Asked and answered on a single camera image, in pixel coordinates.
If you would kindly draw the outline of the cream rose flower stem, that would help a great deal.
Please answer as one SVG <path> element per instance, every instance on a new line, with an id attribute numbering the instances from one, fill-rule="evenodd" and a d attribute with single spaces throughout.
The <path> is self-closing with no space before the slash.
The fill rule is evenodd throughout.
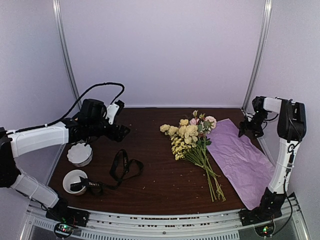
<path id="1" fill-rule="evenodd" d="M 179 126 L 163 124 L 160 126 L 159 130 L 166 136 L 169 136 L 170 141 L 172 137 L 180 137 L 184 139 L 187 144 L 191 144 L 198 140 L 198 127 L 190 124 L 190 120 L 188 119 L 181 119 Z"/>

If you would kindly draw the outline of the pink rose flower stem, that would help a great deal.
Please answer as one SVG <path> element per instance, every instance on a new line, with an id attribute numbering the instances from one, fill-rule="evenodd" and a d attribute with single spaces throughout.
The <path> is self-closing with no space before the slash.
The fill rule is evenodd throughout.
<path id="1" fill-rule="evenodd" d="M 212 143 L 208 134 L 216 127 L 217 120 L 213 116 L 206 116 L 205 113 L 198 113 L 198 110 L 194 110 L 192 115 L 193 118 L 189 123 L 197 126 L 198 136 L 186 156 L 192 163 L 204 169 L 209 176 L 220 177 L 211 167 L 207 149 Z"/>

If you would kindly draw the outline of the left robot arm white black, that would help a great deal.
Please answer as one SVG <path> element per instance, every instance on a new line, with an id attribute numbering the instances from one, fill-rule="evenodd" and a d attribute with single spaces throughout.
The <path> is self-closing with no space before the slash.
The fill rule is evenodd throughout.
<path id="1" fill-rule="evenodd" d="M 51 146 L 86 141 L 90 137 L 106 136 L 121 142 L 130 129 L 115 124 L 115 117 L 125 104 L 118 100 L 105 106 L 102 101 L 85 99 L 72 118 L 62 118 L 56 123 L 30 127 L 27 130 L 0 129 L 0 186 L 12 188 L 30 199 L 40 202 L 61 222 L 72 218 L 72 211 L 61 203 L 62 199 L 50 187 L 18 169 L 15 158 Z"/>

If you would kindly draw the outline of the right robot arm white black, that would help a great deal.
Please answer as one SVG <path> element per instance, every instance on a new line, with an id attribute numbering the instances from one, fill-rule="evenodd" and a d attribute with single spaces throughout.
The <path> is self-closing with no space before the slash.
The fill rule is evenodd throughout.
<path id="1" fill-rule="evenodd" d="M 301 102 L 292 99 L 257 96 L 252 100 L 254 115 L 239 123 L 238 136 L 251 131 L 254 138 L 264 135 L 262 124 L 270 122 L 269 113 L 276 113 L 279 154 L 272 179 L 265 189 L 258 207 L 248 212 L 248 217 L 266 221 L 281 214 L 287 198 L 289 179 L 297 151 L 307 132 L 306 108 Z"/>

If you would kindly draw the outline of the purple pink wrapping paper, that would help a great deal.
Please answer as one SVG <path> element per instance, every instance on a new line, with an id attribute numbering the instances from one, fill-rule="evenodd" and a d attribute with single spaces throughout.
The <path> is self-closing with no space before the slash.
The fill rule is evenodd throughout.
<path id="1" fill-rule="evenodd" d="M 218 121 L 208 137 L 207 147 L 245 207 L 258 207 L 275 167 L 249 137 L 238 137 L 239 129 L 230 119 Z"/>

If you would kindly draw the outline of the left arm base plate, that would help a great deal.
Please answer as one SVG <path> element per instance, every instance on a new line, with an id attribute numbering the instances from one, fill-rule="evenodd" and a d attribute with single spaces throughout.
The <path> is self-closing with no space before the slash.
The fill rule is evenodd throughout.
<path id="1" fill-rule="evenodd" d="M 50 209 L 45 214 L 47 219 L 76 227 L 86 227 L 89 216 L 90 213 L 88 211 L 75 208 L 67 208 L 67 210 L 62 213 Z"/>

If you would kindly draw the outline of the small yellow daisy bunch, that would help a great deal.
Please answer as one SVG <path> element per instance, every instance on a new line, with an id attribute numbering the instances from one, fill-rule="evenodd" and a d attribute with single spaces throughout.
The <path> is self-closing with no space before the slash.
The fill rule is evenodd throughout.
<path id="1" fill-rule="evenodd" d="M 185 160 L 204 170 L 208 183 L 210 198 L 212 202 L 222 201 L 227 199 L 222 190 L 222 185 L 219 183 L 221 177 L 215 173 L 209 160 L 207 147 L 211 144 L 210 138 L 201 137 L 197 142 L 187 144 L 181 137 L 171 138 L 171 152 L 176 161 Z"/>

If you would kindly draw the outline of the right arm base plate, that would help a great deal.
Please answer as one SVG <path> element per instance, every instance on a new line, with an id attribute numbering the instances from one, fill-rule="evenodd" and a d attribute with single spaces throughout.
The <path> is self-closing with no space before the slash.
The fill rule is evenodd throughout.
<path id="1" fill-rule="evenodd" d="M 253 210 L 242 209 L 239 211 L 239 218 L 243 226 L 255 225 L 272 219 L 279 218 L 283 214 L 281 210 L 274 210 L 270 207 L 261 210 L 259 207 Z"/>

